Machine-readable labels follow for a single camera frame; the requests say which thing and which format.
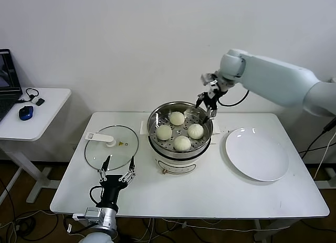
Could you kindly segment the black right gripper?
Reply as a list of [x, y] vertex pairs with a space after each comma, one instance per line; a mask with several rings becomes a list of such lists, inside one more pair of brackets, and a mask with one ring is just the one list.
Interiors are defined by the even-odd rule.
[[214, 89], [213, 91], [205, 92], [205, 94], [199, 94], [196, 100], [195, 107], [198, 108], [202, 103], [207, 107], [206, 117], [202, 123], [206, 123], [214, 119], [217, 115], [217, 102], [219, 98], [225, 95], [227, 91], [220, 91], [219, 89]]

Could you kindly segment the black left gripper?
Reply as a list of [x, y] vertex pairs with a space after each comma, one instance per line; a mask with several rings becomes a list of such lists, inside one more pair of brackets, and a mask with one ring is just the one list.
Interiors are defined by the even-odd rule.
[[128, 171], [122, 175], [106, 175], [110, 163], [111, 155], [108, 155], [102, 163], [102, 167], [98, 170], [100, 175], [99, 183], [103, 188], [103, 194], [100, 200], [101, 208], [117, 208], [117, 200], [119, 192], [126, 188], [135, 177], [135, 162], [132, 156]]

